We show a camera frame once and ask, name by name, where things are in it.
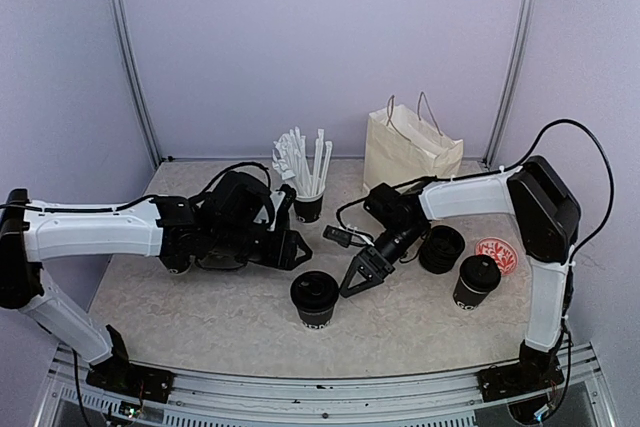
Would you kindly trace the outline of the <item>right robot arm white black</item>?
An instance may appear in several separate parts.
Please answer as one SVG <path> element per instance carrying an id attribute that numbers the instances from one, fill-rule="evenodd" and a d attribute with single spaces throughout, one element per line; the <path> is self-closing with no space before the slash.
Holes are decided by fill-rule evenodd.
<path id="1" fill-rule="evenodd" d="M 361 201 L 384 231 L 352 259 L 340 285 L 344 298 L 382 284 L 436 220 L 512 216 L 532 272 L 532 297 L 511 380 L 518 389 L 531 391 L 549 376 L 550 362 L 565 335 L 581 208 L 544 157 L 452 180 L 421 177 L 397 186 L 380 183 Z"/>

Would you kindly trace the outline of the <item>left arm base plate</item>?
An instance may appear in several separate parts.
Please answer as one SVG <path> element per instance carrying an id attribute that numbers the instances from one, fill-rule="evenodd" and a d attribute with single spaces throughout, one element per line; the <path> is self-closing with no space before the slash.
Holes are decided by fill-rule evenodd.
<path id="1" fill-rule="evenodd" d="M 143 401 L 168 402 L 175 375 L 168 370 L 137 364 L 115 364 L 91 367 L 88 385 Z"/>

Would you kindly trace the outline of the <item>black plastic cup lid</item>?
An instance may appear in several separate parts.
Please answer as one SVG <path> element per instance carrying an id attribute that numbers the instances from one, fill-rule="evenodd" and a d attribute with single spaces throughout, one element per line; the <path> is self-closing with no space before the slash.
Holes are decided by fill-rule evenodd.
<path id="1" fill-rule="evenodd" d="M 486 255 L 467 257 L 460 266 L 460 278 L 477 292 L 491 292 L 498 287 L 502 274 L 496 262 Z"/>

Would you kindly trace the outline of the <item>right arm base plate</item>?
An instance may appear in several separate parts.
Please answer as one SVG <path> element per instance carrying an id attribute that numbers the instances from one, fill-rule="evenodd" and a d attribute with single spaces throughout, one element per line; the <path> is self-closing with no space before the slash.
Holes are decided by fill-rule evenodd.
<path id="1" fill-rule="evenodd" d="M 492 402 L 516 397 L 561 385 L 565 378 L 558 364 L 552 364 L 541 372 L 533 364 L 519 362 L 493 366 L 477 373 L 477 379 L 484 402 Z"/>

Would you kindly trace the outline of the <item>black paper coffee cup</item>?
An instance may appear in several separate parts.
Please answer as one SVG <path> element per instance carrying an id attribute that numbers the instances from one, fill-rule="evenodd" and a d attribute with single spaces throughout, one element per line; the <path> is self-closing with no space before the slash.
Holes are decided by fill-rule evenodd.
<path id="1" fill-rule="evenodd" d="M 459 277 L 453 291 L 456 306 L 475 310 L 500 284 L 501 271 L 493 258 L 487 255 L 467 257 L 459 268 Z"/>

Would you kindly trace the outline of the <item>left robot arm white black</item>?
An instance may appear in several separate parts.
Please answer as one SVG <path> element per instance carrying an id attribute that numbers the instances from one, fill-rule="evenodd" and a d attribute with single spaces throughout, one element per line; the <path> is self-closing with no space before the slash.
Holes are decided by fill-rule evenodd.
<path id="1" fill-rule="evenodd" d="M 121 334 L 100 325 L 45 273 L 46 260 L 128 254 L 154 257 L 171 274 L 204 260 L 232 270 L 256 264 L 292 271 L 313 252 L 291 229 L 296 193 L 235 170 L 189 198 L 147 195 L 122 205 L 64 205 L 13 190 L 1 215 L 1 306 L 17 310 L 75 350 L 121 392 L 140 381 Z"/>

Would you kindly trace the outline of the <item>cream paper takeout bag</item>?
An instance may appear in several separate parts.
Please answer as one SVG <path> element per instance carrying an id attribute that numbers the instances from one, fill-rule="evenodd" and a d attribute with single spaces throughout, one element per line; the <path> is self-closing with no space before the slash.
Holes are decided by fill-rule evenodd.
<path id="1" fill-rule="evenodd" d="M 425 92 L 419 94 L 415 109 L 391 96 L 384 108 L 368 114 L 363 189 L 421 176 L 455 176 L 463 153 L 464 141 L 441 130 Z"/>

